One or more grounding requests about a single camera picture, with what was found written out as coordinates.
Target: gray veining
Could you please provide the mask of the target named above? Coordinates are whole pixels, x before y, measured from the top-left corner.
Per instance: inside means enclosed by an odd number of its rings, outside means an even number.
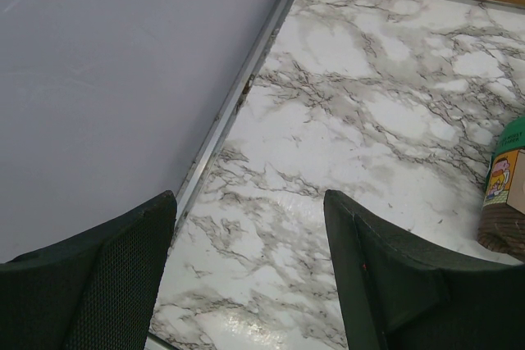
[[[525,107],[523,11],[295,0],[168,259],[151,330],[187,349],[346,348],[322,215],[340,189],[444,247],[475,241]]]

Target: green lid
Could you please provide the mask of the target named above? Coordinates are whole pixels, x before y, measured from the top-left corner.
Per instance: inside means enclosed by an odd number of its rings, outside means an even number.
[[[510,122],[500,136],[494,156],[525,147],[525,116]]]

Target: white wall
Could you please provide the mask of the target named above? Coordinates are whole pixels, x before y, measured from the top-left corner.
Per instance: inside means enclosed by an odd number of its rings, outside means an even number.
[[[176,191],[276,0],[0,0],[0,261]]]

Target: white marble tile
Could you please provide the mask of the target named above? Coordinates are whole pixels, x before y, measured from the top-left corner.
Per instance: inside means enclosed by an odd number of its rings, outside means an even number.
[[[167,261],[152,332],[183,350],[346,348],[322,198],[339,189],[446,248],[525,109],[523,11],[295,0]]]

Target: label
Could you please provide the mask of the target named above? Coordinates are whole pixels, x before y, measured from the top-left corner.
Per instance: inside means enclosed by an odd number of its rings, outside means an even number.
[[[498,145],[495,148],[494,154],[491,157],[491,162],[489,163],[489,168],[485,178],[485,189],[489,184],[494,158],[499,156],[501,153],[521,148],[525,148],[525,116],[513,120],[504,128],[503,133],[500,136],[500,140],[498,141]]]
[[[492,162],[483,206],[507,204],[525,214],[525,149],[501,153]]]

